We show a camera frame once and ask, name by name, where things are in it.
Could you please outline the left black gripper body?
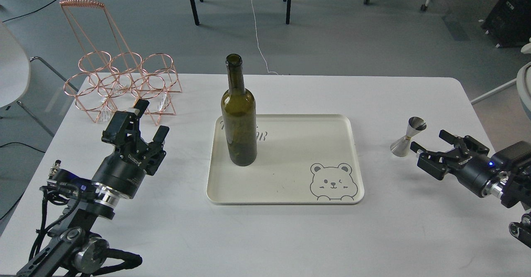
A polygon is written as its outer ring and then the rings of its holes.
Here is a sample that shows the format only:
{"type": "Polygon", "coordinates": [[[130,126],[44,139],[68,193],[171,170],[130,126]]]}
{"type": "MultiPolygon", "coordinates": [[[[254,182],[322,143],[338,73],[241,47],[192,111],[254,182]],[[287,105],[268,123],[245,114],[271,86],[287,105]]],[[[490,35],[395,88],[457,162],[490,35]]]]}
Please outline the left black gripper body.
{"type": "Polygon", "coordinates": [[[127,145],[115,148],[95,172],[92,182],[112,188],[123,197],[135,197],[144,177],[154,176],[162,164],[166,151],[161,142],[151,142],[144,151],[127,145]]]}

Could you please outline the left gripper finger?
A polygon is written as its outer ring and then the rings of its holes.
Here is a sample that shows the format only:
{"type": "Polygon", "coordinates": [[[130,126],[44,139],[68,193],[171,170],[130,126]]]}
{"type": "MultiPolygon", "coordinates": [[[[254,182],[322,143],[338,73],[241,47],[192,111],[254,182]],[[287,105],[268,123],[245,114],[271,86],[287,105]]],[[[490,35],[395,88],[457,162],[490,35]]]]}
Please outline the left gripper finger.
{"type": "Polygon", "coordinates": [[[149,102],[140,99],[127,111],[117,111],[112,116],[107,128],[102,132],[101,141],[114,146],[114,153],[144,153],[148,144],[141,138],[140,118],[146,111],[149,102]]]}
{"type": "Polygon", "coordinates": [[[169,133],[170,128],[168,126],[159,126],[158,130],[154,134],[154,137],[150,143],[148,143],[145,154],[147,156],[154,156],[161,153],[164,146],[165,138],[169,133]]]}

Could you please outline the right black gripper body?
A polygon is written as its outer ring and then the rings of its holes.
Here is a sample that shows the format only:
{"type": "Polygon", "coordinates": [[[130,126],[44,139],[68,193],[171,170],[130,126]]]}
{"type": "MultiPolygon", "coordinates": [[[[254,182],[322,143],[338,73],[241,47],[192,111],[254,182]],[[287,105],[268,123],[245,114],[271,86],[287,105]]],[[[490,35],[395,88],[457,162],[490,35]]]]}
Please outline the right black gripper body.
{"type": "Polygon", "coordinates": [[[487,155],[463,155],[458,148],[445,153],[445,158],[441,159],[422,156],[417,161],[417,167],[436,180],[442,180],[447,174],[454,175],[459,183],[478,197],[490,194],[489,187],[494,180],[495,169],[487,155]]]}

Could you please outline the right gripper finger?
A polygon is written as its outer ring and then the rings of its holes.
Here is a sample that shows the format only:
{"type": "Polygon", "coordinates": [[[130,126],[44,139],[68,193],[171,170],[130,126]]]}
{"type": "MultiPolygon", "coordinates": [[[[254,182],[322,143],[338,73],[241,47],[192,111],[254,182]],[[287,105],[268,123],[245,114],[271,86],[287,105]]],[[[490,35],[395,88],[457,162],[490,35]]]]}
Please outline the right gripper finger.
{"type": "Polygon", "coordinates": [[[418,159],[420,159],[422,156],[428,159],[441,159],[441,158],[445,158],[446,156],[445,152],[429,151],[423,146],[419,145],[419,143],[415,141],[410,143],[410,150],[416,153],[416,156],[418,159]]]}
{"type": "Polygon", "coordinates": [[[487,155],[490,152],[490,149],[474,139],[473,137],[466,135],[466,136],[457,136],[450,134],[446,130],[440,130],[440,133],[438,135],[440,139],[445,141],[446,143],[449,143],[453,145],[455,148],[458,148],[459,151],[465,155],[465,154],[483,154],[487,155]]]}

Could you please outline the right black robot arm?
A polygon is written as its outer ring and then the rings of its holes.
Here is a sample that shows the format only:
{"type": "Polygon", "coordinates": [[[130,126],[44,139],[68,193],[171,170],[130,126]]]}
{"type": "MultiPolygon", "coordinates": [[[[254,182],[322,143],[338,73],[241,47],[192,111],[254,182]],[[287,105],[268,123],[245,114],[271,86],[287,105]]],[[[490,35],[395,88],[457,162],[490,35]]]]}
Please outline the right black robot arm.
{"type": "Polygon", "coordinates": [[[469,135],[455,136],[441,130],[439,137],[453,148],[434,152],[416,142],[411,143],[410,150],[419,154],[417,166],[436,180],[442,180],[447,174],[454,175],[476,196],[483,198],[491,194],[506,208],[521,203],[525,214],[519,222],[510,223],[509,231],[514,238],[530,246],[530,143],[519,141],[489,157],[489,148],[469,135]]]}

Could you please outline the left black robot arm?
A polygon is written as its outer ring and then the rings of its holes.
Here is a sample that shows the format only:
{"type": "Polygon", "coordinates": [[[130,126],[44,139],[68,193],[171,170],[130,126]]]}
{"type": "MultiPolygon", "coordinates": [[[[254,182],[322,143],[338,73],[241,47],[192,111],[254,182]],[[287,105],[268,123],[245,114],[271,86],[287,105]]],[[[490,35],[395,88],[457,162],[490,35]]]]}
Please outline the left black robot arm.
{"type": "Polygon", "coordinates": [[[142,264],[140,255],[110,248],[91,228],[98,218],[111,220],[119,200],[133,198],[144,177],[154,175],[166,156],[167,126],[160,126],[150,143],[141,137],[140,119],[148,105],[139,99],[131,109],[114,113],[101,137],[114,151],[91,180],[60,169],[56,161],[40,188],[41,228],[18,277],[51,277],[60,268],[67,277],[90,277],[142,264]]]}

